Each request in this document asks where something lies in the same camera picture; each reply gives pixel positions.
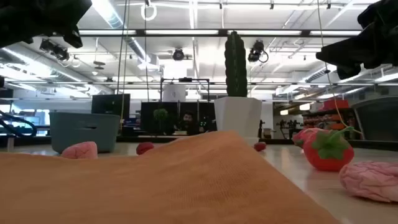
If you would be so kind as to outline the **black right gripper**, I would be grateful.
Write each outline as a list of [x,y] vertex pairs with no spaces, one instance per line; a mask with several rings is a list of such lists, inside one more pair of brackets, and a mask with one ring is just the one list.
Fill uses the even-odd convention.
[[[359,16],[363,28],[360,37],[369,41],[370,56],[364,61],[366,68],[381,64],[398,67],[398,0],[379,0],[369,5]],[[363,44],[338,42],[321,48],[316,58],[337,66],[340,80],[356,76],[361,71],[361,62],[356,57],[364,49]]]

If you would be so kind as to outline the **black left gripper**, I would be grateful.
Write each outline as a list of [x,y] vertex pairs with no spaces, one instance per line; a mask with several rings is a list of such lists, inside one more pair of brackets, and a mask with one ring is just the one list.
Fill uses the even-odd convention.
[[91,6],[91,0],[0,0],[0,48],[61,35],[78,49],[83,43],[77,24]]

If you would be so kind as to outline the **large red toy strawberry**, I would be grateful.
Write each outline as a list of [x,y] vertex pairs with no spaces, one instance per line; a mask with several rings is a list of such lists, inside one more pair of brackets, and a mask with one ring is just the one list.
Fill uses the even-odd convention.
[[317,170],[338,172],[349,164],[354,157],[354,149],[344,138],[345,132],[353,127],[342,130],[326,130],[311,134],[303,144],[307,161]]

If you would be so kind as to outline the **pink wrinkled toy produce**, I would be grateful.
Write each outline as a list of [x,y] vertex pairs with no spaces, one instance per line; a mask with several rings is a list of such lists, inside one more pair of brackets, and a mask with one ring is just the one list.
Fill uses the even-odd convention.
[[97,159],[97,145],[93,141],[74,144],[66,148],[61,156],[67,159]]
[[351,195],[378,202],[398,202],[398,163],[357,162],[339,173],[342,187]]

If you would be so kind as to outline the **red toy tomato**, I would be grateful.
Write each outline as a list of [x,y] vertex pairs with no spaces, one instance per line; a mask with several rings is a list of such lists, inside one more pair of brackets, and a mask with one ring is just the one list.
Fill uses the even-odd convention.
[[136,147],[136,154],[142,155],[145,152],[154,148],[154,145],[151,142],[141,142]]

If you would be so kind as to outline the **teal plastic tupperware container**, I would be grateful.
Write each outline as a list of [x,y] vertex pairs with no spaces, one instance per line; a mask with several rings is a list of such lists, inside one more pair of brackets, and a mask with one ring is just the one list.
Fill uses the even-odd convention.
[[62,153],[81,142],[96,143],[98,152],[113,152],[120,117],[112,114],[51,112],[50,137],[52,149]]

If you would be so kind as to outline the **orange storage shelf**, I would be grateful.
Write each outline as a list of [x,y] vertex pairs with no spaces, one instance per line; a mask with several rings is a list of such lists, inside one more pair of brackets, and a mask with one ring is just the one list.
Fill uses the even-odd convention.
[[305,128],[342,130],[347,126],[356,126],[356,117],[347,100],[330,99],[310,106],[303,115]]

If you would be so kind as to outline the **large grey bin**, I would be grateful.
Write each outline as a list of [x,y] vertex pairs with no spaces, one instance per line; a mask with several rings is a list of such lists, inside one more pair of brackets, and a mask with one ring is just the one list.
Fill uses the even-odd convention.
[[365,140],[398,142],[398,96],[360,101],[351,107]]

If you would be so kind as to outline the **black background monitor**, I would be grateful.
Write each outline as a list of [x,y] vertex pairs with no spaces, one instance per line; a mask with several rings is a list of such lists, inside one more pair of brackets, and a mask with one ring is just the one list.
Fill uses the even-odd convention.
[[113,114],[122,119],[128,119],[130,99],[130,94],[93,95],[91,112],[93,114]]

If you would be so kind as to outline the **green cactus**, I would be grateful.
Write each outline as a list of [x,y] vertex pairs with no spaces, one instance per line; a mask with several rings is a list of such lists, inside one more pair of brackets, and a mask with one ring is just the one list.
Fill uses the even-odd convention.
[[234,30],[224,44],[226,91],[228,96],[247,97],[246,50],[241,36]]

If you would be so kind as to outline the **small green background plant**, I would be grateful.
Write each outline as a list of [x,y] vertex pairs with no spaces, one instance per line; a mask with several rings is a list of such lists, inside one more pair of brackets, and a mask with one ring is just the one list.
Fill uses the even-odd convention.
[[164,133],[165,122],[167,121],[168,115],[169,115],[168,111],[164,108],[156,109],[153,112],[153,117],[155,119],[155,123],[159,134]]

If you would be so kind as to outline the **white hexagonal plant pot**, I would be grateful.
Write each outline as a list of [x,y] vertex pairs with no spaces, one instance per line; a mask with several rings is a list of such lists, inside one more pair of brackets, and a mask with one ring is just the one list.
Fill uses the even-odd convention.
[[218,131],[235,131],[250,145],[259,141],[262,101],[255,98],[227,96],[215,100]]

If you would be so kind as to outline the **person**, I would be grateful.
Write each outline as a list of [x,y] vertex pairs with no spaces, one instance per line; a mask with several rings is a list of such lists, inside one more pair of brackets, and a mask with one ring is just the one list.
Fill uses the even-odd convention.
[[200,133],[198,123],[194,120],[193,113],[186,111],[183,114],[183,118],[178,125],[179,131],[185,131],[187,135],[192,136]]

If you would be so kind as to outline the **orange cloth mat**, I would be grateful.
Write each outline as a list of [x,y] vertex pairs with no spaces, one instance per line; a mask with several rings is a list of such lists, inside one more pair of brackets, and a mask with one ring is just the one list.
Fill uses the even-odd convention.
[[338,224],[234,132],[140,156],[0,153],[0,224]]

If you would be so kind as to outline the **black aluminium table frame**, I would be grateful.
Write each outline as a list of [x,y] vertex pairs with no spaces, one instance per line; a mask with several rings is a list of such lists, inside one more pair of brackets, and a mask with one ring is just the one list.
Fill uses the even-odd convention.
[[[0,136],[0,146],[5,147],[7,145],[9,136]],[[152,142],[152,143],[168,143],[176,140],[177,137],[117,137],[116,142],[129,142],[129,143],[140,143],[140,142]],[[260,139],[260,142],[265,142],[267,145],[293,145],[293,140],[290,139]],[[396,141],[367,141],[367,140],[349,140],[348,141],[353,147],[363,149],[376,149],[385,151],[396,151],[398,152],[398,142]],[[33,146],[33,145],[44,145],[51,144],[50,136],[37,136],[32,138],[15,138],[15,146]]]

